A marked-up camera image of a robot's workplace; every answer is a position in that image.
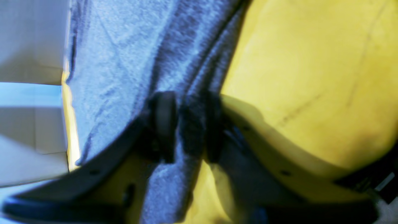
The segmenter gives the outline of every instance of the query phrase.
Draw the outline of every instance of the gray fabric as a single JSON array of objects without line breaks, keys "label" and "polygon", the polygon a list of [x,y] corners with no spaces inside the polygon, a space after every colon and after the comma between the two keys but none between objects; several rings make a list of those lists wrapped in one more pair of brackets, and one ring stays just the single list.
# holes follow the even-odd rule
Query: gray fabric
[{"label": "gray fabric", "polygon": [[68,84],[82,158],[97,155],[155,91],[178,95],[176,163],[154,170],[142,223],[183,218],[205,130],[203,92],[219,91],[244,0],[72,0]]}]

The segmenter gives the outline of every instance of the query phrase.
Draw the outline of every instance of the gray towel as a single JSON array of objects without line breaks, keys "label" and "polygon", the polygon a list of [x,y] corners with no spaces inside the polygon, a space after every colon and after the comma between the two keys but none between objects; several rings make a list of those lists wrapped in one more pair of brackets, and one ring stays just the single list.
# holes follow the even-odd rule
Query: gray towel
[{"label": "gray towel", "polygon": [[219,91],[244,0],[72,0],[68,84],[82,155],[93,158],[133,120],[148,96],[173,90],[182,108],[176,163],[150,177],[141,223],[184,218],[202,154],[205,102]]}]

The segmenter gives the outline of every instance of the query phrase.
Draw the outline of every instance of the blue-gray cloth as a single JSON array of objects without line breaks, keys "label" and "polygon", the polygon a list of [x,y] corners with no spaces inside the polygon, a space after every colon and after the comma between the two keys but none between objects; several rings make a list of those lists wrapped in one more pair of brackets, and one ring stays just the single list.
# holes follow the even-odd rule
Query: blue-gray cloth
[{"label": "blue-gray cloth", "polygon": [[184,218],[205,134],[207,90],[219,91],[245,0],[72,0],[69,58],[79,164],[111,143],[156,91],[183,108],[176,163],[152,173],[141,223]]}]

